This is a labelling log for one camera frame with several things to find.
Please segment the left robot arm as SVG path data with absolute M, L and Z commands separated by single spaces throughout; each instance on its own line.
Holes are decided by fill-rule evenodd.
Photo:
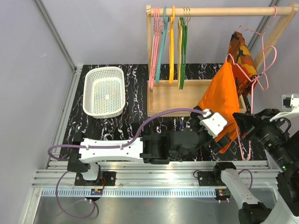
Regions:
M 158 115 L 147 119 L 131 140 L 96 141 L 77 134 L 69 156 L 67 171 L 76 174 L 76 186 L 114 186 L 115 171 L 103 171 L 100 161 L 130 161 L 154 165 L 196 158 L 201 147 L 221 150 L 230 142 L 225 134 L 217 140 L 228 121 L 218 112 L 205 109 L 202 114 L 190 110 L 190 126 L 139 136 L 143 127 Z

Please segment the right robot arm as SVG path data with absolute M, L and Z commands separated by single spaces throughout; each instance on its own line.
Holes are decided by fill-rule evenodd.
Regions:
M 297 224 L 299 222 L 299 134 L 289 136 L 281 126 L 299 115 L 297 108 L 288 112 L 264 109 L 256 114 L 234 113 L 244 140 L 259 142 L 280 171 L 262 184 L 270 187 L 276 203 L 272 209 L 255 197 L 231 162 L 215 164 L 212 180 L 227 187 L 234 198 L 241 224 Z

